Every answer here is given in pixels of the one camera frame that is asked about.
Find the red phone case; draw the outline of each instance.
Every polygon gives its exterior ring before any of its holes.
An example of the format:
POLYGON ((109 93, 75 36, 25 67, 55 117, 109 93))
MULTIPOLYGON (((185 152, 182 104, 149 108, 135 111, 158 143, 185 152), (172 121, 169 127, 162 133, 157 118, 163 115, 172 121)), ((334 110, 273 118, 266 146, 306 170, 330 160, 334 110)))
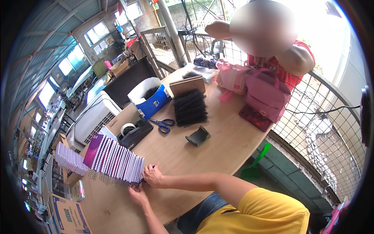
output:
POLYGON ((239 111, 240 117, 243 119, 249 121, 251 124, 253 124, 255 127, 263 131, 264 133, 269 128, 272 121, 262 116, 259 112, 257 112, 255 109, 250 107, 249 105, 245 105, 240 111, 239 111))

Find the tape roll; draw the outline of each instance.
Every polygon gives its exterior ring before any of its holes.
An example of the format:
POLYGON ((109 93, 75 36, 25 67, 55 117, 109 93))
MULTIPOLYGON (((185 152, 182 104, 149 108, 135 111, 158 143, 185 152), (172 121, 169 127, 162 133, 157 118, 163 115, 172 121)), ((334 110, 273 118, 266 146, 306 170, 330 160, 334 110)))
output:
POLYGON ((135 125, 133 125, 132 123, 127 123, 127 124, 125 124, 124 126, 122 126, 122 127, 121 127, 121 134, 122 134, 123 137, 125 137, 124 134, 123 134, 123 131, 124 131, 124 129, 127 128, 127 127, 133 127, 133 129, 136 128, 135 125))

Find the jeans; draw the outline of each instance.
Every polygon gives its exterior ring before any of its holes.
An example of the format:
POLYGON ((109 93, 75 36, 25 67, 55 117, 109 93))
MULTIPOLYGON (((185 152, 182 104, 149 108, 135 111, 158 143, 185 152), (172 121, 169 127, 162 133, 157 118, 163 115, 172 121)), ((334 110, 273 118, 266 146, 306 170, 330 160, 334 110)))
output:
POLYGON ((177 222, 177 228, 183 234, 195 234, 200 223, 218 209, 229 205, 219 194, 212 193, 204 201, 182 215, 177 222))

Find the green dustpan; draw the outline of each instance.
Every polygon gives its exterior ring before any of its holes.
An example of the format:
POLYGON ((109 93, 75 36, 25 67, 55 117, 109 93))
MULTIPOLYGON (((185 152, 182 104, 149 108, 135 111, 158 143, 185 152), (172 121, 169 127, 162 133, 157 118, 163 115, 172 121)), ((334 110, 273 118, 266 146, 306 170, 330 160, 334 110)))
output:
POLYGON ((256 160, 249 166, 243 167, 240 171, 240 178, 242 180, 251 182, 260 179, 260 171, 256 164, 263 158, 266 152, 270 149, 270 143, 266 143, 256 160))

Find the pink bag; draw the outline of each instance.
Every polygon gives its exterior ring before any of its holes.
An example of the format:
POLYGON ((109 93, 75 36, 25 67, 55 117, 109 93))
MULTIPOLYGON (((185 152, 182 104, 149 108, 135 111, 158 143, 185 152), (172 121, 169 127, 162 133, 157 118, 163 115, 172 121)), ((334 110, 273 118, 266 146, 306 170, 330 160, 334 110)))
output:
POLYGON ((275 71, 267 68, 249 71, 244 75, 244 79, 247 86, 244 102, 262 116, 277 123, 291 99, 289 87, 279 81, 275 71))
POLYGON ((253 67, 248 67, 248 61, 244 65, 245 67, 219 59, 216 63, 220 70, 216 80, 218 85, 237 94, 245 94, 244 75, 253 70, 253 67))

